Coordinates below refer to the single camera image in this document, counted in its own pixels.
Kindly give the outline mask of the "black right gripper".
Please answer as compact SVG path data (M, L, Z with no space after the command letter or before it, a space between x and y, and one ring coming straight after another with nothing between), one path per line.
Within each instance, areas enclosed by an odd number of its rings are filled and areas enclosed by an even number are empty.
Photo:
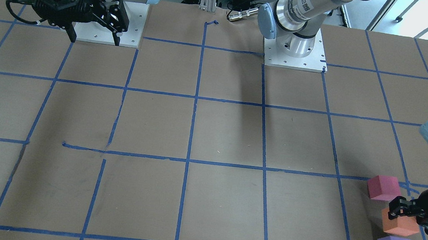
M77 34L73 22L88 23L101 19L111 33L115 46L120 46L123 33L129 30L129 17L123 1L114 0L106 7L104 0L34 0L33 9L50 25L64 28L71 42Z

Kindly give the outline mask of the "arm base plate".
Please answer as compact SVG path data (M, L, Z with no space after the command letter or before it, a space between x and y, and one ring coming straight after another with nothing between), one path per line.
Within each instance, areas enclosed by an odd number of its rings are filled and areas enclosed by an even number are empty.
M322 30L312 38L304 39L294 34L275 39L263 39L264 64L278 68L328 72Z
M149 9L148 4L126 1L119 9L115 3L109 9L109 18L102 16L99 22L77 22L76 41L138 48Z

